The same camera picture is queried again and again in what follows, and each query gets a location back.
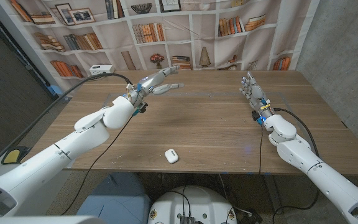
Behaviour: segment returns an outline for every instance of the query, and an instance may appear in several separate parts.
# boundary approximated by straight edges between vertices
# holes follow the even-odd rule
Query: robotic arm
[[[15,169],[0,176],[0,217],[15,215],[20,205],[44,183],[48,182],[72,160],[109,139],[109,129],[122,128],[131,116],[143,113],[144,98],[150,93],[162,94],[184,84],[160,85],[165,77],[177,73],[179,66],[163,69],[141,79],[136,88],[127,86],[127,93],[118,96],[112,107],[105,107],[81,118],[74,131],[44,149]]]
[[[252,115],[267,131],[272,131],[268,139],[277,146],[278,155],[306,174],[341,211],[347,222],[358,223],[358,187],[317,157],[309,143],[297,135],[294,125],[274,114],[269,99],[250,72],[247,78],[243,78],[242,85],[241,93],[255,110]]]

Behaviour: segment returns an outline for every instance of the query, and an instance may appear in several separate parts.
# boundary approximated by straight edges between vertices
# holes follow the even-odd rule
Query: bookshelf backdrop
[[[319,3],[172,1],[180,7],[166,0],[0,3],[63,91],[90,76],[94,64],[111,64],[116,70],[156,69],[150,61],[153,54],[164,57],[162,67],[182,63],[193,70],[294,70]],[[285,67],[275,66],[280,60]]]

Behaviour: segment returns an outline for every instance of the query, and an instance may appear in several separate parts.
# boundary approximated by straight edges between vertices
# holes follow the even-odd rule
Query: concrete wall
[[[296,70],[358,137],[358,1],[320,1]]]

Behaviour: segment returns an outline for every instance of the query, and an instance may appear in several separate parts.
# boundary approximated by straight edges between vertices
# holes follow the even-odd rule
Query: black cable
[[[306,131],[307,131],[308,134],[309,134],[309,137],[310,137],[311,143],[312,143],[312,145],[313,145],[313,147],[314,147],[314,151],[315,151],[315,153],[316,153],[316,156],[319,157],[316,143],[315,143],[315,141],[314,141],[314,139],[313,139],[313,136],[311,135],[311,132],[310,132],[309,128],[306,126],[306,124],[305,124],[299,117],[297,117],[297,115],[295,115],[295,114],[292,113],[291,111],[288,111],[288,110],[282,109],[282,108],[274,108],[274,110],[275,110],[275,111],[284,111],[284,112],[287,112],[288,114],[292,115],[295,119],[297,119],[297,120],[302,124],[302,126],[306,129]],[[317,200],[318,200],[319,193],[320,193],[320,191],[319,191],[319,189],[317,189],[316,196],[314,197],[313,202],[312,202],[309,206],[307,206],[307,207],[296,207],[296,206],[288,206],[288,205],[279,207],[278,209],[276,209],[276,211],[274,211],[272,223],[274,224],[274,218],[275,218],[276,214],[278,213],[278,211],[280,211],[281,209],[284,209],[284,208],[294,208],[294,209],[298,209],[298,210],[308,210],[308,209],[311,209],[311,208],[316,204],[316,202],[317,202]]]
[[[74,85],[73,87],[71,87],[69,90],[67,90],[66,92],[64,92],[61,96],[59,96],[59,98],[57,98],[54,102],[52,102],[47,109],[45,109],[31,124],[28,125],[28,127],[25,128],[25,130],[23,132],[20,133],[20,135],[18,135],[11,143],[9,143],[1,152],[0,152],[0,157],[7,152],[13,145],[15,145],[17,142],[19,142],[24,135],[26,135],[37,123],[38,121],[41,120],[41,118],[47,114],[50,109],[52,109],[53,106],[55,106],[60,100],[64,99],[64,97],[67,96],[67,94],[71,93],[75,88],[79,87],[80,85],[82,85],[83,83],[90,81],[90,80],[94,80],[94,79],[98,79],[101,77],[108,77],[108,76],[115,76],[115,77],[120,77],[125,79],[125,81],[128,84],[132,84],[132,82],[125,77],[124,75],[120,75],[120,74],[116,74],[116,73],[103,73],[103,74],[99,74],[99,75],[93,75],[91,77],[87,77],[83,80],[81,80],[79,83],[77,83],[76,85]]]
[[[260,168],[262,167],[262,140],[264,138],[264,127],[260,125],[261,130],[261,136],[260,136],[260,148],[259,148],[259,174],[260,174]]]
[[[273,214],[273,222],[272,222],[272,223],[274,224],[274,217],[276,216],[277,212],[278,212],[279,210],[281,210],[281,209],[284,209],[284,208],[294,208],[294,209],[298,209],[298,210],[308,210],[308,209],[311,209],[311,208],[316,204],[319,193],[320,193],[320,190],[317,189],[317,193],[316,193],[316,196],[315,196],[313,202],[312,202],[309,206],[307,206],[307,207],[305,207],[305,208],[296,207],[296,206],[288,206],[288,205],[279,207],[278,209],[276,209],[276,211],[275,211],[274,214]]]
[[[169,190],[169,191],[167,191],[167,192],[173,192],[173,193],[176,193],[176,194],[180,194],[180,195],[182,195],[182,196],[187,200],[187,204],[189,205],[189,217],[190,217],[190,214],[191,214],[191,212],[190,212],[190,202],[189,202],[189,200],[187,199],[186,195],[184,195],[184,194],[182,194],[182,193],[179,193],[179,192],[176,192],[176,191],[174,191],[174,190]]]
[[[187,186],[187,184],[183,188],[183,192],[182,192],[182,195],[181,195],[181,201],[183,203],[183,216],[185,216],[185,189],[186,189],[186,186]]]
[[[297,117],[297,115],[295,115],[295,114],[292,113],[291,111],[288,111],[288,110],[282,109],[282,108],[274,108],[274,110],[275,110],[275,111],[284,111],[284,112],[287,112],[287,113],[289,113],[290,115],[292,115],[295,119],[297,119],[297,120],[302,124],[302,126],[306,129],[306,131],[307,131],[308,134],[309,134],[309,137],[310,137],[311,143],[312,143],[312,145],[313,145],[313,147],[314,147],[314,151],[315,151],[316,156],[317,156],[317,157],[320,157],[320,155],[318,154],[318,150],[317,150],[316,143],[315,143],[315,141],[314,141],[314,139],[313,139],[313,136],[311,135],[310,130],[309,130],[308,127],[306,126],[306,124],[305,124],[299,117]]]
[[[227,224],[227,221],[229,220],[229,215],[231,210],[233,209],[233,206],[230,208],[229,212],[227,213],[226,222],[224,224]]]
[[[102,154],[100,154],[98,156],[98,158],[96,158],[96,160],[92,163],[91,167],[88,169],[88,171],[86,171],[86,174],[85,174],[85,177],[84,177],[84,180],[82,181],[82,184],[80,186],[80,189],[78,189],[77,191],[77,194],[75,195],[73,201],[71,202],[70,206],[61,214],[61,215],[64,215],[66,214],[66,212],[71,208],[71,206],[74,204],[75,200],[77,199],[78,195],[80,194],[81,192],[81,189],[82,189],[82,186],[84,186],[84,183],[85,183],[85,180],[86,180],[86,177],[88,176],[89,172],[91,171],[93,165],[98,161],[98,159],[100,157],[103,156],[103,154],[105,152],[107,152],[107,150],[110,148],[110,146],[112,146],[112,144],[117,140],[118,136],[122,133],[122,131],[125,129],[125,127],[128,125],[129,121],[133,118],[133,116],[131,116],[131,118],[129,118],[129,120],[127,121],[127,123],[125,124],[125,126],[121,129],[121,131],[118,133],[118,135],[116,136],[116,138],[112,141],[112,143],[104,150],[104,152]]]

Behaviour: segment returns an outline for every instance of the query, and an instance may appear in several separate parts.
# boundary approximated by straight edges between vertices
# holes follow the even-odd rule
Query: book
[[[161,24],[157,24],[157,32],[158,32],[158,37],[159,37],[160,41],[163,41]]]
[[[68,70],[67,64],[65,62],[58,62],[58,64],[60,65],[60,68],[63,69],[63,73],[66,77],[72,76],[70,71]]]
[[[249,18],[248,22],[255,22],[255,21],[258,21],[258,20],[263,19],[265,17],[266,17],[266,14],[258,16],[258,17]]]
[[[182,66],[190,66],[189,63],[173,63],[172,65],[180,65],[181,67]]]
[[[172,59],[187,60],[188,62],[190,61],[190,57],[187,57],[187,56],[174,55],[174,56],[172,56]]]
[[[228,32],[227,32],[227,24],[226,24],[225,18],[222,19],[222,23],[223,23],[223,33],[224,33],[224,35],[227,35]]]
[[[142,39],[141,44],[146,43],[146,38],[145,38],[144,33],[143,33],[142,25],[137,25],[137,29],[139,30],[139,34],[140,34],[139,39]]]
[[[139,43],[138,44],[143,44],[144,43],[143,31],[142,31],[142,29],[139,28],[139,25],[135,25],[135,26],[136,26],[137,35],[139,35]]]
[[[139,40],[139,34],[137,33],[137,31],[136,31],[136,25],[133,25],[132,26],[132,29],[134,30],[134,35],[135,35],[135,39],[136,39],[136,43],[137,44],[140,44],[140,40]]]
[[[150,31],[152,33],[153,42],[156,42],[157,37],[155,36],[154,24],[149,24],[149,25],[150,25]]]
[[[88,42],[88,45],[91,48],[91,50],[96,50],[96,48],[93,47],[93,44],[92,44],[90,38],[86,34],[84,34],[84,38]]]
[[[84,47],[80,37],[78,37],[77,35],[74,35],[74,38],[75,38],[77,45],[79,46],[79,50],[85,50],[85,47]]]
[[[98,45],[98,48],[103,49],[103,46],[98,39],[98,36],[95,33],[91,33],[91,36],[93,37],[95,43]]]
[[[36,37],[38,37],[38,39],[40,39],[40,40],[44,40],[44,41],[48,41],[48,42],[52,42],[52,43],[58,42],[56,39],[53,38],[52,35],[44,35],[40,32],[36,32],[36,33],[34,33],[34,35]]]
[[[118,18],[117,1],[119,1],[119,0],[111,0],[111,1],[112,1],[112,9],[114,12],[114,18],[117,19]]]
[[[219,33],[221,34],[221,37],[223,37],[223,36],[226,35],[226,34],[224,33],[222,19],[219,19]]]
[[[53,67],[56,69],[57,73],[59,73],[60,76],[64,76],[63,73],[60,71],[59,66],[57,65],[57,61],[56,60],[52,60],[50,61],[50,63],[53,65]]]
[[[260,24],[261,22],[264,22],[265,20],[266,20],[266,19],[263,18],[263,19],[261,19],[261,20],[255,21],[255,22],[248,22],[248,23],[246,24],[246,26],[247,26],[247,27],[254,26],[254,25]]]
[[[81,38],[82,44],[85,47],[85,50],[92,50],[91,46],[89,45],[88,41],[86,40],[85,36],[80,35],[79,36]]]
[[[230,34],[235,34],[234,32],[234,26],[233,26],[233,20],[229,19],[229,25],[230,25]]]
[[[65,39],[67,46],[70,50],[74,50],[73,46],[71,45],[71,42],[68,40],[67,35],[63,35],[63,38]]]
[[[110,0],[104,0],[104,3],[106,5],[106,11],[107,11],[107,18],[108,19],[112,19],[111,18],[111,11],[110,11]]]
[[[118,18],[124,17],[124,11],[122,10],[120,0],[117,0],[117,10],[118,10]]]
[[[284,68],[284,70],[288,70],[288,68],[290,67],[290,63],[291,63],[291,58],[290,57],[285,57],[285,68]]]
[[[153,42],[153,33],[152,33],[152,26],[149,25],[146,25],[146,29],[147,29],[147,32],[149,34],[149,41],[150,42]]]
[[[240,17],[239,16],[236,17],[236,25],[237,25],[237,31],[242,32],[241,26],[240,26]]]
[[[98,50],[99,49],[99,47],[98,47],[98,45],[96,44],[96,42],[94,41],[94,39],[92,38],[92,35],[91,34],[86,34],[86,36],[88,37],[88,39],[89,39],[89,41],[91,42],[91,46],[93,46],[93,48],[95,49],[95,50]]]
[[[244,32],[244,29],[243,29],[244,25],[243,25],[243,23],[242,23],[241,19],[239,19],[239,22],[240,22],[240,27],[241,27],[241,30]]]
[[[71,68],[72,65],[66,64],[67,70],[68,72],[70,72],[70,76],[71,77],[77,77],[76,73],[74,72],[74,70]]]
[[[22,16],[23,20],[26,22],[32,22],[31,18],[27,15],[27,13],[24,12],[23,8],[20,7],[16,0],[11,0],[11,4],[13,8],[16,9],[16,11]]]
[[[70,37],[71,41],[73,42],[73,44],[75,46],[75,49],[80,50],[80,46],[78,45],[78,42],[77,42],[77,39],[75,38],[75,35],[70,34],[69,37]]]
[[[161,40],[160,40],[160,37],[159,37],[159,35],[158,35],[158,28],[157,28],[157,24],[156,24],[156,23],[154,23],[153,25],[154,25],[154,34],[155,34],[155,38],[157,39],[157,41],[161,41]]]
[[[190,63],[189,60],[172,59],[172,63]]]
[[[134,62],[132,61],[131,55],[128,51],[121,52],[122,57],[124,58],[125,63],[127,64],[128,70],[136,70]]]
[[[281,67],[283,66],[283,59],[280,59],[280,64],[278,65],[278,69],[277,70],[281,70]]]
[[[149,43],[149,38],[147,37],[147,30],[145,28],[144,25],[140,25],[142,28],[142,33],[143,33],[143,37],[144,37],[144,42],[145,43]]]
[[[50,41],[50,40],[41,40],[40,39],[40,42],[41,42],[41,44],[50,44],[50,45],[53,45],[53,46],[60,46],[61,45],[61,43],[60,42],[52,42],[52,41]]]
[[[84,78],[84,76],[81,74],[80,69],[76,65],[70,65],[71,69],[74,71],[75,76],[78,78]]]
[[[162,24],[158,24],[158,30],[159,30],[160,33],[161,33],[161,39],[162,39],[162,41],[165,41],[164,29],[163,29],[163,27],[162,27]]]
[[[236,18],[233,18],[233,27],[234,27],[234,33],[238,33],[237,31],[237,23],[236,23]]]
[[[230,35],[231,31],[230,31],[230,23],[229,23],[229,19],[226,19],[226,27],[227,27],[227,32],[226,35]]]
[[[54,48],[54,49],[58,49],[58,50],[61,50],[61,49],[64,49],[64,46],[63,45],[59,45],[59,46],[54,46],[52,44],[41,44],[42,47],[50,47],[50,48]]]

